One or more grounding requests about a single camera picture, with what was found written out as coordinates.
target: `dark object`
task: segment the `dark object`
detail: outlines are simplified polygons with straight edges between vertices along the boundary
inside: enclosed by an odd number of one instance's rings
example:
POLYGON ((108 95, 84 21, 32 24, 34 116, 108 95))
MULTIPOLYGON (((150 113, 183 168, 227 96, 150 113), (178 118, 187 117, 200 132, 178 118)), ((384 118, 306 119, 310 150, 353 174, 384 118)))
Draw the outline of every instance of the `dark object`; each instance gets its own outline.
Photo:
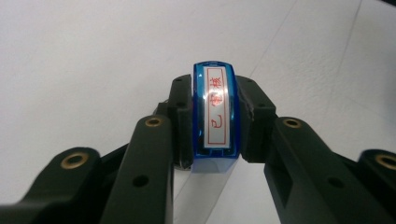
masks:
MULTIPOLYGON (((359 162, 337 155, 302 120, 278 118, 253 80, 237 83, 241 155, 266 163, 282 223, 396 223, 394 153, 366 150, 359 162)), ((0 207, 0 223, 172 223, 173 166, 191 164, 186 75, 128 145, 102 158, 84 147, 59 154, 19 203, 0 207)))

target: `blue object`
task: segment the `blue object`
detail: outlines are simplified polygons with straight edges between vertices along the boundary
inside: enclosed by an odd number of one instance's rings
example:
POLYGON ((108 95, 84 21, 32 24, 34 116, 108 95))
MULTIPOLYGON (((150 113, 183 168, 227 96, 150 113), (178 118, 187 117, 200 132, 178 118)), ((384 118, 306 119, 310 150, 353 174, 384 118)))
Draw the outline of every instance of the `blue object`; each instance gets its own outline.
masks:
POLYGON ((194 65, 192 128, 194 164, 206 158, 238 158, 239 99, 232 65, 194 65))

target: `round hole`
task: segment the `round hole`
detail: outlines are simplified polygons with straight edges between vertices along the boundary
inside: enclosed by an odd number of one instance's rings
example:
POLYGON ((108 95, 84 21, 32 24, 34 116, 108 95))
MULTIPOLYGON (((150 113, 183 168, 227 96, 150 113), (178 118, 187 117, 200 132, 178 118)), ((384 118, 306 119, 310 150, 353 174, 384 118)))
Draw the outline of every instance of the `round hole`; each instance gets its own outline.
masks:
POLYGON ((146 120, 146 125, 149 127, 157 127, 160 126, 163 121, 161 119, 152 118, 146 120))
POLYGON ((375 157, 376 162, 390 170, 396 170, 396 157, 391 155, 379 154, 375 157))
POLYGON ((337 177, 329 177, 327 179, 327 182, 329 182, 330 185, 338 189, 343 189, 345 186, 344 182, 338 179, 337 177))
POLYGON ((149 183, 149 178, 146 175, 140 175, 134 178, 134 186, 137 188, 142 188, 149 183))
POLYGON ((186 104, 184 104, 183 102, 177 102, 176 105, 177 105, 178 107, 184 107, 184 106, 186 106, 186 104))
POLYGON ((301 123, 297 119, 284 119, 283 123, 290 128, 301 128, 301 123))
POLYGON ((88 158, 89 155, 85 152, 75 152, 65 157, 61 162, 61 166, 65 170, 75 169, 84 164, 88 158))

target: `white label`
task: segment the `white label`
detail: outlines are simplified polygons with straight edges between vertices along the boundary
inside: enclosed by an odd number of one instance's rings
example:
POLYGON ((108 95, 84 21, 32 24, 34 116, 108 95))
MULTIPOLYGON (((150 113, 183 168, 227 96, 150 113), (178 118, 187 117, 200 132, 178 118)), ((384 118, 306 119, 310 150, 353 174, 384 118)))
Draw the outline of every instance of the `white label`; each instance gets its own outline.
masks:
POLYGON ((225 67, 204 67, 204 147, 230 147, 230 105, 225 67))

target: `black hole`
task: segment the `black hole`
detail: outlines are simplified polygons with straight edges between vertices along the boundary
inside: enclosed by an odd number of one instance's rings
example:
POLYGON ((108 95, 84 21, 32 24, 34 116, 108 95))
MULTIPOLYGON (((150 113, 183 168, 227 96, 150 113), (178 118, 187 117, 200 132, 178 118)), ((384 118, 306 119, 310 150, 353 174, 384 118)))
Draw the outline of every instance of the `black hole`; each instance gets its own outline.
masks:
POLYGON ((134 178, 134 186, 137 188, 144 187, 148 183, 149 183, 149 178, 146 175, 140 175, 134 178))
POLYGON ((184 106, 186 106, 186 104, 184 104, 183 102, 177 102, 176 105, 177 105, 178 107, 184 107, 184 106))
POLYGON ((286 121, 289 125, 291 125, 291 126, 298 126, 298 123, 297 123, 297 121, 295 121, 295 120, 291 120, 291 119, 289 119, 288 121, 286 121))
POLYGON ((81 156, 74 156, 74 157, 69 158, 69 159, 67 160, 67 162, 68 162, 69 164, 78 163, 78 162, 81 162, 81 161, 82 161, 82 157, 81 157, 81 156))
POLYGON ((340 179, 336 178, 336 177, 330 177, 330 178, 327 179, 327 181, 333 187, 338 188, 338 189, 343 189, 344 186, 345 186, 344 182, 341 181, 340 179))
POLYGON ((396 166, 396 160, 393 160, 391 158, 381 158, 381 161, 387 163, 388 165, 396 166))
POLYGON ((160 121, 158 119, 151 119, 151 120, 148 121, 148 123, 151 124, 151 125, 156 125, 156 124, 159 124, 160 121))

